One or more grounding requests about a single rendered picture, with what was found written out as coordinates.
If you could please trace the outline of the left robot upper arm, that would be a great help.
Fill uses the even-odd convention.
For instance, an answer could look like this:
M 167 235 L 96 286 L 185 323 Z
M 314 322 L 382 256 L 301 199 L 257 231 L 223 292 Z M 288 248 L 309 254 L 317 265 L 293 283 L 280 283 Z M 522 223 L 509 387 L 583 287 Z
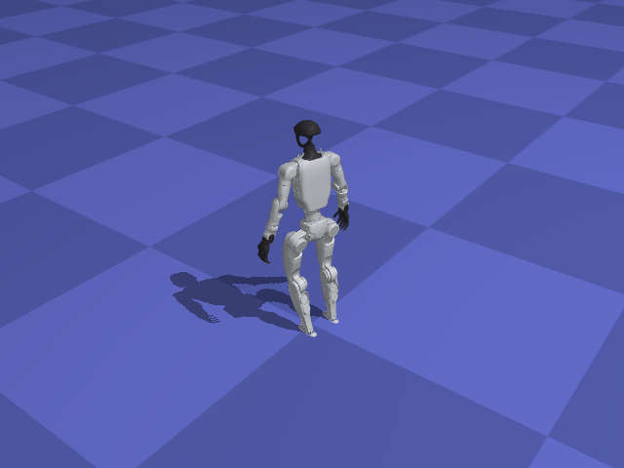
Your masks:
M 288 207 L 288 197 L 291 190 L 292 179 L 295 178 L 297 173 L 297 162 L 288 162 L 283 164 L 278 171 L 279 180 L 277 193 L 279 202 L 279 210 L 284 211 Z

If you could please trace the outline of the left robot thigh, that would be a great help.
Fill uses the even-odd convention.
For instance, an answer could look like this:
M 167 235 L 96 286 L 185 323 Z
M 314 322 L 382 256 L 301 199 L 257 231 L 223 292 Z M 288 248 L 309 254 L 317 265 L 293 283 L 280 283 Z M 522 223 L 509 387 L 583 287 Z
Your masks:
M 295 281 L 299 286 L 300 293 L 307 289 L 306 280 L 299 275 L 302 251 L 307 246 L 307 240 L 308 234 L 302 228 L 297 232 L 288 233 L 283 245 L 283 262 L 288 283 Z

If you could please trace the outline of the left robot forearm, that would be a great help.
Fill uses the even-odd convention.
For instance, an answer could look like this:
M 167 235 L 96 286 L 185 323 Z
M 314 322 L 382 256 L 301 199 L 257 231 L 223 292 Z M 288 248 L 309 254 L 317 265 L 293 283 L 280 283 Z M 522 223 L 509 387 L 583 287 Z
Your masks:
M 276 232 L 278 230 L 278 225 L 280 219 L 282 219 L 283 214 L 278 211 L 279 210 L 279 202 L 277 199 L 272 200 L 270 217 L 266 224 L 266 229 L 263 233 L 263 237 L 268 241 L 269 236 L 274 234 L 276 236 Z M 275 238 L 275 237 L 274 237 Z

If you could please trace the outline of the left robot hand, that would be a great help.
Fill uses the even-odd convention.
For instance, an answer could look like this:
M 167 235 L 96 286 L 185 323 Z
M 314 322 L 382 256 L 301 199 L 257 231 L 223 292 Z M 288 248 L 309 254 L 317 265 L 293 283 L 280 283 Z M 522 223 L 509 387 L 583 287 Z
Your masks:
M 273 243 L 275 235 L 271 234 L 269 236 L 268 241 L 262 237 L 262 241 L 260 242 L 260 244 L 258 244 L 257 248 L 258 248 L 258 256 L 260 257 L 260 259 L 266 263 L 270 263 L 270 261 L 267 260 L 268 257 L 268 253 L 269 253 L 269 244 Z

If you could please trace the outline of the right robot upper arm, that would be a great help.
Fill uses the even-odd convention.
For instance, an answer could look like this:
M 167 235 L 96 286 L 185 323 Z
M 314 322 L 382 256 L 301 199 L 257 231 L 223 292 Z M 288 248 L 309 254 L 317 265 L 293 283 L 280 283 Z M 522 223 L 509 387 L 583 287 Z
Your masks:
M 331 151 L 326 151 L 326 153 L 331 159 L 331 175 L 334 178 L 334 181 L 331 183 L 331 187 L 335 191 L 340 191 L 346 186 L 344 173 L 340 164 L 340 157 Z

